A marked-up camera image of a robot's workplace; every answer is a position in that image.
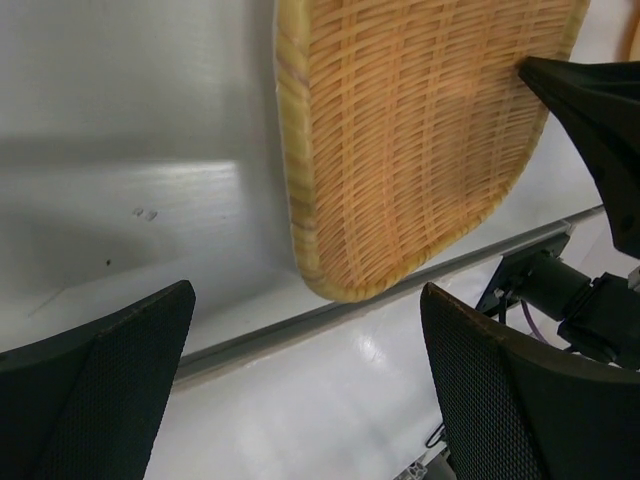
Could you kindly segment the square woven bamboo tray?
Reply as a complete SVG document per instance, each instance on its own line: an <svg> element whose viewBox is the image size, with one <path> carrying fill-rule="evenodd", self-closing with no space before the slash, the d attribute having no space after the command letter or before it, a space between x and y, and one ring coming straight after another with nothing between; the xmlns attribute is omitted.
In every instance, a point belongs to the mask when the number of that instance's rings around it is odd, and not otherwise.
<svg viewBox="0 0 640 480"><path fill-rule="evenodd" d="M317 295L370 299L478 227L548 111L517 76L566 60L585 1L280 1L274 70L291 237Z"/></svg>

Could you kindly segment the yellow plastic plate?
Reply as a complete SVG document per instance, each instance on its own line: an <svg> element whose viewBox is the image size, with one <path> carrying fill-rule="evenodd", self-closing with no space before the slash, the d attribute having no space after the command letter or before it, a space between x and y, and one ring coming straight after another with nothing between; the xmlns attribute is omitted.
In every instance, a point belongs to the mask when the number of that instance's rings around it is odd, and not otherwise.
<svg viewBox="0 0 640 480"><path fill-rule="evenodd" d="M617 61L639 60L639 0L627 1L630 12L626 15L616 44Z"/></svg>

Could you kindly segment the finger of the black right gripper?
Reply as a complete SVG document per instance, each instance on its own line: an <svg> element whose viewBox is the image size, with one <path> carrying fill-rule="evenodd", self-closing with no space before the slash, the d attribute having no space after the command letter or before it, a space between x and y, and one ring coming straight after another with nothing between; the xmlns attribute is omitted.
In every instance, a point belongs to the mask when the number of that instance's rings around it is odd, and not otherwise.
<svg viewBox="0 0 640 480"><path fill-rule="evenodd" d="M639 256L639 63L528 57L518 75L562 124L591 174L616 250Z"/></svg>

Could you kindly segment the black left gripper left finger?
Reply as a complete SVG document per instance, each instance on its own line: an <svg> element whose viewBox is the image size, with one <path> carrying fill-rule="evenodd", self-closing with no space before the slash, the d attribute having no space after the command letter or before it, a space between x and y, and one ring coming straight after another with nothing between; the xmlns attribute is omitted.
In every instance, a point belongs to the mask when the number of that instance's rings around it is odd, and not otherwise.
<svg viewBox="0 0 640 480"><path fill-rule="evenodd" d="M195 302L181 280L2 353L2 478L143 478Z"/></svg>

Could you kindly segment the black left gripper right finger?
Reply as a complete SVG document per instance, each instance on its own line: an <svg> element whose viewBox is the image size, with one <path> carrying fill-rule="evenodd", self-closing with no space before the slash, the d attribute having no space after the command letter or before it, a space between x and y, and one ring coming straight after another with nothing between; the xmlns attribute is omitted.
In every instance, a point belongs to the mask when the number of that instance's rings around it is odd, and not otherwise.
<svg viewBox="0 0 640 480"><path fill-rule="evenodd" d="M545 345L433 283L420 314L457 478L638 478L638 373Z"/></svg>

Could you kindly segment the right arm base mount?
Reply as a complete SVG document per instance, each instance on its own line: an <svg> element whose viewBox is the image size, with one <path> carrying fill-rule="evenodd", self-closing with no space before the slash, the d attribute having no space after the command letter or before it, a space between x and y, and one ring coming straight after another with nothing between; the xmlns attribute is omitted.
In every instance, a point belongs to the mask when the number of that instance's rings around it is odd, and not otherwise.
<svg viewBox="0 0 640 480"><path fill-rule="evenodd" d="M610 273L591 279L560 257L560 233L506 253L476 305L506 322L506 311L527 304L559 323L557 333L592 360L639 369L639 293Z"/></svg>

